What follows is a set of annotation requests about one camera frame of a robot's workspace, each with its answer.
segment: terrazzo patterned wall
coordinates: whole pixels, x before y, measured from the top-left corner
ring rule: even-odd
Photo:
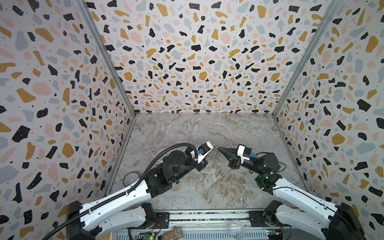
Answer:
[[[326,0],[89,0],[136,112],[271,112]]]
[[[0,239],[41,239],[103,196],[128,113],[74,1],[2,0],[0,37]]]
[[[384,1],[344,3],[277,119],[310,192],[351,205],[365,237],[379,240],[384,236]]]

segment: clear plastic cup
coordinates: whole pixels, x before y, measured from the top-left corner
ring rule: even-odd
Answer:
[[[245,225],[239,220],[233,220],[228,224],[228,234],[234,239],[242,239],[245,236]]]

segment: terrazzo wallpaper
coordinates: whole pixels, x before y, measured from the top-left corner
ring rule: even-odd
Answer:
[[[268,113],[330,0],[86,0],[136,112]]]
[[[310,191],[352,206],[383,239],[384,1],[334,16],[277,120]]]
[[[74,1],[1,0],[0,37],[0,239],[41,239],[103,196],[128,113]]]

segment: robotic arm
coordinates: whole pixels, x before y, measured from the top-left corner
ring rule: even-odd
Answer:
[[[240,166],[257,172],[257,185],[265,192],[291,202],[303,211],[289,208],[273,200],[264,211],[264,220],[270,226],[289,224],[322,240],[361,240],[364,230],[353,209],[320,199],[296,187],[277,172],[280,165],[274,153],[263,152],[263,156],[252,153],[252,149],[239,144],[237,148],[218,150],[228,159],[228,167]]]
[[[188,148],[185,152],[172,151],[163,158],[163,163],[151,169],[167,151],[180,146]],[[212,149],[210,142],[204,143],[198,149],[191,144],[176,144],[155,157],[143,176],[132,185],[94,202],[70,203],[65,222],[67,239],[94,240],[120,228],[150,227],[156,214],[152,205],[145,202],[170,190],[172,183],[179,183],[192,169],[196,168],[200,172],[208,164],[205,157]],[[49,239],[53,234],[50,233],[43,239]]]

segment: gray marble surface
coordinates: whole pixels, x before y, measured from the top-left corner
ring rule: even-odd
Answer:
[[[143,114],[137,115],[112,191],[124,188],[122,180],[127,173],[143,173],[165,148],[180,142],[198,147],[206,141],[216,147],[236,148],[241,143],[251,147],[254,153],[273,152],[287,165],[280,174],[303,188],[271,115]],[[153,207],[156,210],[265,208],[271,200],[278,199],[259,189],[254,180],[256,173],[250,174],[242,167],[231,170],[227,159],[216,149],[206,159],[206,168],[201,172],[192,170],[179,184],[173,184],[171,190],[152,199]]]

